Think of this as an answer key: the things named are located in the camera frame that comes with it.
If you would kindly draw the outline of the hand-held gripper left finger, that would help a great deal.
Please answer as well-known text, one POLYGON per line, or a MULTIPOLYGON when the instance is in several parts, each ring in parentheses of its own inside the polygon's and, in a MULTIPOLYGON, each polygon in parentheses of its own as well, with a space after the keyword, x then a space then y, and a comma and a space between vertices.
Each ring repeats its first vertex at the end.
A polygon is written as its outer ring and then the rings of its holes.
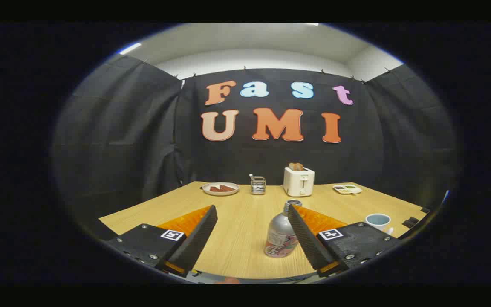
POLYGON ((217 221, 216 207, 211 205, 162 225, 142 223, 105 244, 144 266, 185 278, 193 270, 217 221))

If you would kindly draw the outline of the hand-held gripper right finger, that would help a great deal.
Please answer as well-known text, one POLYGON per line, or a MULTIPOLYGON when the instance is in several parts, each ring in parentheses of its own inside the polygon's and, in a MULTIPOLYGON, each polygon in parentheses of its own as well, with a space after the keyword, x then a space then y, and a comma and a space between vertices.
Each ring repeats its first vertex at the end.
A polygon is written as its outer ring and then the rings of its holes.
POLYGON ((289 205, 288 219, 319 277, 362 266, 401 244, 366 222, 347 225, 298 205, 289 205))

